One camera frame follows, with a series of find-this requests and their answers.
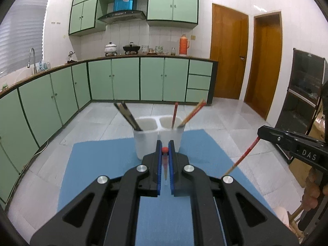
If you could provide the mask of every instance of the wooden door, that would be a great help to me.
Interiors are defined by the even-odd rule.
[[[163,97],[164,58],[140,59],[141,100],[161,101]]]
[[[139,58],[112,59],[115,100],[139,100]]]
[[[281,14],[255,17],[253,57],[245,102],[264,119],[276,91],[281,52]]]
[[[50,77],[59,115],[65,124],[78,111],[71,67],[53,72]]]
[[[210,58],[219,61],[214,97],[239,99],[248,45],[248,15],[213,4]]]
[[[173,0],[173,20],[197,23],[198,0]]]
[[[0,144],[21,172],[39,147],[26,123],[17,90],[0,99],[0,112]]]
[[[148,20],[172,20],[173,0],[148,0]]]
[[[90,101],[87,64],[82,63],[73,65],[72,74],[77,105],[79,109],[81,109],[88,101]]]
[[[111,60],[89,62],[90,88],[93,100],[113,100]]]
[[[165,58],[163,93],[164,101],[185,101],[188,62],[188,59]]]
[[[83,13],[81,30],[93,28],[95,26],[97,0],[87,0],[83,2]]]
[[[81,30],[83,3],[72,6],[71,20],[69,23],[69,34]]]
[[[19,87],[19,93],[28,123],[41,146],[62,126],[50,75],[24,84]]]

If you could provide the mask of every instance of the faucet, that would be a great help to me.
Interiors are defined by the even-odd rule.
[[[31,51],[33,50],[33,61],[34,61],[34,68],[33,68],[33,71],[34,71],[34,74],[36,74],[36,64],[35,64],[35,51],[34,51],[34,48],[31,48],[30,49],[30,54],[28,56],[28,64],[27,64],[27,68],[30,68],[30,60],[31,60]]]

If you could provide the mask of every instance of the pot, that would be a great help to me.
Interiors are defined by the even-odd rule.
[[[140,46],[133,44],[133,42],[130,42],[129,45],[123,46],[123,50],[126,52],[138,52],[140,49]]]
[[[106,54],[111,54],[111,53],[116,53],[117,52],[117,46],[113,43],[109,43],[105,46],[105,53]]]

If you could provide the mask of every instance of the red chopstick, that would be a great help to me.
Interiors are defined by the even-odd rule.
[[[175,118],[176,118],[176,116],[177,116],[177,110],[178,110],[178,103],[176,102],[176,103],[175,103],[175,106],[174,106],[174,112],[173,112],[173,118],[172,118],[172,126],[171,126],[171,129],[173,129],[173,127],[174,127]]]

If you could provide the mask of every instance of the black pot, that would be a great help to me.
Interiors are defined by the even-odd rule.
[[[137,52],[139,49],[140,46],[133,44],[133,42],[130,42],[130,45],[123,46],[123,50],[126,52]]]

